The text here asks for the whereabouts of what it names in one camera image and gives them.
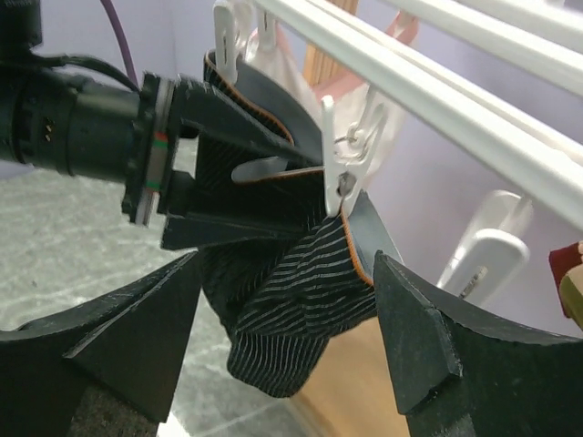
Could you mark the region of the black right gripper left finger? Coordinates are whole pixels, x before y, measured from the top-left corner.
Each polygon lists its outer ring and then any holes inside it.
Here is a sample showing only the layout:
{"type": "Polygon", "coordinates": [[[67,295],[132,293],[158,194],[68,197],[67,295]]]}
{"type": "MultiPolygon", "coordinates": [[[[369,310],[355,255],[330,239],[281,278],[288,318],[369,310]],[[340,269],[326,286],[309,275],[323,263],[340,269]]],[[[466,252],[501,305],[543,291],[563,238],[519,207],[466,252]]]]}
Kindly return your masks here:
{"type": "Polygon", "coordinates": [[[191,252],[1,334],[4,436],[153,436],[169,417],[200,291],[191,252]]]}

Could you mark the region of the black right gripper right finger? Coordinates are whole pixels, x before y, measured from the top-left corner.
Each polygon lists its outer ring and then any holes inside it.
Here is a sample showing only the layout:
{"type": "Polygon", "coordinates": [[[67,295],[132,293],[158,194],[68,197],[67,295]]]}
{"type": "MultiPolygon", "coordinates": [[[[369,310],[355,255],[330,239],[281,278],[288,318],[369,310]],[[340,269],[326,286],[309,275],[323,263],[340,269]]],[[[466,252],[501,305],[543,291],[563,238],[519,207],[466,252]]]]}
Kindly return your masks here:
{"type": "Polygon", "coordinates": [[[582,342],[498,317],[377,253],[378,318],[413,436],[579,436],[582,342]]]}

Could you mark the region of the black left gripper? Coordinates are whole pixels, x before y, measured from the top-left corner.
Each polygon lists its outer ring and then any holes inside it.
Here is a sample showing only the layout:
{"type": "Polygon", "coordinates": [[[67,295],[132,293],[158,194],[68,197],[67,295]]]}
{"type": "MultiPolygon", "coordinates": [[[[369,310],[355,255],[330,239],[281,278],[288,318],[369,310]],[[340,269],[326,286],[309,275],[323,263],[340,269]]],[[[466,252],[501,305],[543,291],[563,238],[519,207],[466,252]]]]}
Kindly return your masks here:
{"type": "Polygon", "coordinates": [[[295,239],[305,226],[274,207],[238,195],[210,193],[187,172],[174,172],[181,125],[244,150],[285,158],[302,167],[322,159],[299,150],[266,128],[215,86],[192,77],[167,79],[146,73],[132,122],[122,213],[146,227],[154,200],[163,196],[165,250],[204,248],[252,239],[295,239]]]}

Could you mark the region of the black striped underwear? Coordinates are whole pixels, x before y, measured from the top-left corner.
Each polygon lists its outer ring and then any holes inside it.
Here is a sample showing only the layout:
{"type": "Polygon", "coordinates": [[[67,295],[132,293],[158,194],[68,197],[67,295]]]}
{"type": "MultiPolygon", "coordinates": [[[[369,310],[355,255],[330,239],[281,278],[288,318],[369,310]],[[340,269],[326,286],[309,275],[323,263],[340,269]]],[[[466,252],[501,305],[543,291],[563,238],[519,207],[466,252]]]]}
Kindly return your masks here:
{"type": "Polygon", "coordinates": [[[396,248],[366,194],[350,216],[327,215],[320,168],[234,182],[232,170],[255,158],[200,135],[195,179],[215,199],[289,219],[302,233],[200,247],[202,288],[231,342],[229,373],[286,398],[309,379],[332,337],[376,315],[374,255],[396,248]]]}

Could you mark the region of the white plastic clip hanger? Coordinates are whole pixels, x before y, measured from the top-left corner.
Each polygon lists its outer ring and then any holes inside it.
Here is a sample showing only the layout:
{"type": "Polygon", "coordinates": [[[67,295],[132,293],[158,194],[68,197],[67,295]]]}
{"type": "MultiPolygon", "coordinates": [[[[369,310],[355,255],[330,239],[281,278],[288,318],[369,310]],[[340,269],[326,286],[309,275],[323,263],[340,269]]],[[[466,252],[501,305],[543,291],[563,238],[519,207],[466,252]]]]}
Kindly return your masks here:
{"type": "Polygon", "coordinates": [[[511,209],[479,210],[445,268],[438,287],[481,306],[527,262],[526,245],[515,236],[538,200],[574,225],[582,222],[582,169],[561,150],[527,133],[453,89],[422,64],[422,58],[389,37],[374,38],[355,18],[311,1],[262,1],[267,20],[262,35],[277,36],[281,19],[327,54],[363,77],[374,91],[390,97],[524,194],[511,209]]]}

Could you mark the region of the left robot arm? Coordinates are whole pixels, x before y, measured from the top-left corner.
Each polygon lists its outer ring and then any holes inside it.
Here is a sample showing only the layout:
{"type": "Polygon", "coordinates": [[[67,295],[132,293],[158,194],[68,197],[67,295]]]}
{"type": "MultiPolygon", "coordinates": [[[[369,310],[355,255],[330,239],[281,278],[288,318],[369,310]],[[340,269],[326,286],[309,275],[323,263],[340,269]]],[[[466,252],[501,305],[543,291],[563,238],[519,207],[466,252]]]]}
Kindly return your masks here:
{"type": "Polygon", "coordinates": [[[322,153],[276,85],[257,106],[216,73],[145,74],[141,85],[92,56],[39,56],[37,1],[1,4],[1,157],[120,183],[122,212],[166,219],[167,250],[294,240],[325,215],[322,153]]]}

